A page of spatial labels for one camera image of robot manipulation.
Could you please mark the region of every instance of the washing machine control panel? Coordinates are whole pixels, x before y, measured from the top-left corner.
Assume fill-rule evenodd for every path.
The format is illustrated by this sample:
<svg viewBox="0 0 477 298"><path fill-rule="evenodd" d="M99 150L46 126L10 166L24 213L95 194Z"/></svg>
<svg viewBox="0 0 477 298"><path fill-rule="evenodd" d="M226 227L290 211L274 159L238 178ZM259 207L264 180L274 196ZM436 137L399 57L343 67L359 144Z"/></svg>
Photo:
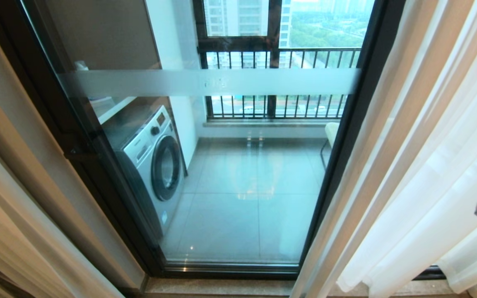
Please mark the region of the washing machine control panel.
<svg viewBox="0 0 477 298"><path fill-rule="evenodd" d="M152 118L140 127L136 136L123 149L135 166L154 147L161 134L166 132L168 125L171 125L169 113L164 106L161 106Z"/></svg>

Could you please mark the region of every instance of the cityscape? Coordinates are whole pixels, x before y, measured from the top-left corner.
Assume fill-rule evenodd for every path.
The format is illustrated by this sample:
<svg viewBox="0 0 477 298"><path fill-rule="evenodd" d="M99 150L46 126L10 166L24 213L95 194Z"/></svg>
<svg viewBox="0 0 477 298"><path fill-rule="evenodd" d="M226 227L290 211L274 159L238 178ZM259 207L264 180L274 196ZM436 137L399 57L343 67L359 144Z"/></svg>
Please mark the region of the cityscape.
<svg viewBox="0 0 477 298"><path fill-rule="evenodd" d="M265 36L269 0L204 0L207 36ZM355 67L373 9L374 0L282 0L279 31L280 68ZM355 48L347 52L300 51L294 48ZM208 53L209 69L266 68L270 53ZM213 96L215 114L265 115L265 96ZM291 111L294 117L337 115L344 97L278 96L276 117Z"/></svg>

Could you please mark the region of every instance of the green trees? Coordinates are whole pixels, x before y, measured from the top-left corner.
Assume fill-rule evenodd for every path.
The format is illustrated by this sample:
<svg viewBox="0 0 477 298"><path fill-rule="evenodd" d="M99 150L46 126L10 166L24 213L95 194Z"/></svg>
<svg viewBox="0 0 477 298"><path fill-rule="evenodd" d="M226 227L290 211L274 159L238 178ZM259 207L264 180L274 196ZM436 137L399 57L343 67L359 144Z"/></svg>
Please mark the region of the green trees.
<svg viewBox="0 0 477 298"><path fill-rule="evenodd" d="M368 21L359 14L333 15L322 12L293 12L290 47L291 48L336 48L361 47L364 41ZM352 66L356 64L359 52L354 57ZM343 52L340 67L349 67L352 52ZM340 52L329 55L330 67L336 67ZM318 52L316 64L325 64L327 52Z"/></svg>

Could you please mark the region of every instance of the balcony railing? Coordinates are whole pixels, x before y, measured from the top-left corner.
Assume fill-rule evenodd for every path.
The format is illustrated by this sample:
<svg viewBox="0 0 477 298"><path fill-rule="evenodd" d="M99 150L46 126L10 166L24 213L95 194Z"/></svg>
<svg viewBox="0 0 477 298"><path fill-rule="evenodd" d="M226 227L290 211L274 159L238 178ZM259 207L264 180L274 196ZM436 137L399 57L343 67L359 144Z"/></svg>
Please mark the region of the balcony railing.
<svg viewBox="0 0 477 298"><path fill-rule="evenodd" d="M279 49L279 68L354 68L360 48ZM270 51L201 53L203 68L269 68ZM207 96L208 119L340 119L347 94Z"/></svg>

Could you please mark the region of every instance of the high-rise building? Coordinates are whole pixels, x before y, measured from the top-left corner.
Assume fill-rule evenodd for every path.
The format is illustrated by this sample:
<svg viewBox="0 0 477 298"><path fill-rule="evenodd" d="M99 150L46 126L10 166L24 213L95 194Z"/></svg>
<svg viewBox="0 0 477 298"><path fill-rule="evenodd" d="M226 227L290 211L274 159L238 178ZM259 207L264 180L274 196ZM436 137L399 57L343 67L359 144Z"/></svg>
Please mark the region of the high-rise building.
<svg viewBox="0 0 477 298"><path fill-rule="evenodd" d="M268 27L269 0L204 0L207 36L266 36ZM290 23L292 21L291 0L282 0L279 45L290 44ZM280 63L287 54L282 53ZM210 53L207 58L209 68L264 68L269 67L269 53L258 53L253 61L253 53Z"/></svg>

